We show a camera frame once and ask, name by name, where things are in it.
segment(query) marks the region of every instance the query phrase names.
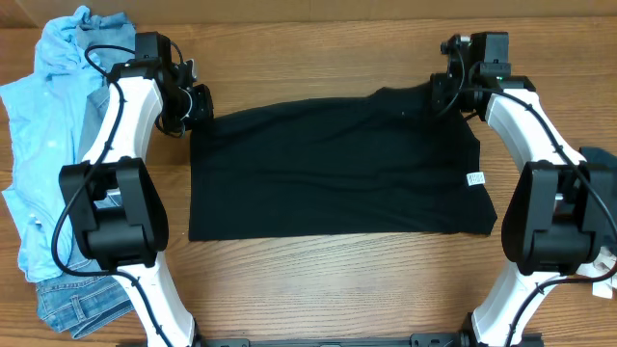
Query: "robotic hand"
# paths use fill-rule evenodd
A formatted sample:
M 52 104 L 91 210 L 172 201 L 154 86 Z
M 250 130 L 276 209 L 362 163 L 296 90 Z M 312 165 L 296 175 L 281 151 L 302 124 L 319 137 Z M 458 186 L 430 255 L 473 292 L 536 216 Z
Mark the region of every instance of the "robotic hand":
M 144 324 L 148 346 L 231 346 L 229 340 L 203 340 L 177 295 L 165 262 L 165 209 L 144 164 L 153 123 L 181 136 L 212 119 L 209 90 L 193 86 L 194 62 L 174 64 L 171 45 L 158 33 L 136 36 L 135 59 L 116 64 L 108 75 L 110 106 L 98 138 L 84 163 L 63 167 L 60 185 L 80 251 L 124 287 Z M 507 33 L 457 35 L 442 44 L 442 53 L 449 57 L 447 73 L 431 76 L 435 117 L 475 110 L 506 144 L 521 179 L 501 231 L 509 262 L 487 300 L 459 333 L 413 334 L 400 345 L 544 346 L 539 336 L 521 332 L 555 284 L 598 280 L 564 278 L 596 258 L 608 232 L 606 219 L 617 230 L 602 202 L 611 191 L 612 175 L 604 167 L 586 165 L 552 126 L 529 80 L 510 75 Z M 97 208 L 104 199 L 117 206 Z M 318 345 L 329 343 L 358 345 Z M 392 341 L 369 343 L 384 344 Z

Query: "black t-shirt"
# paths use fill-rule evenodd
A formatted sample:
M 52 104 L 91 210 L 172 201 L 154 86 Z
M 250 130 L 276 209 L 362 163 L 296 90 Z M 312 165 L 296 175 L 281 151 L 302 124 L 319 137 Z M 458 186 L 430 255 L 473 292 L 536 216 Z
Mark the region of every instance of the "black t-shirt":
M 189 239 L 382 231 L 489 234 L 496 220 L 479 141 L 429 86 L 287 102 L 191 135 Z

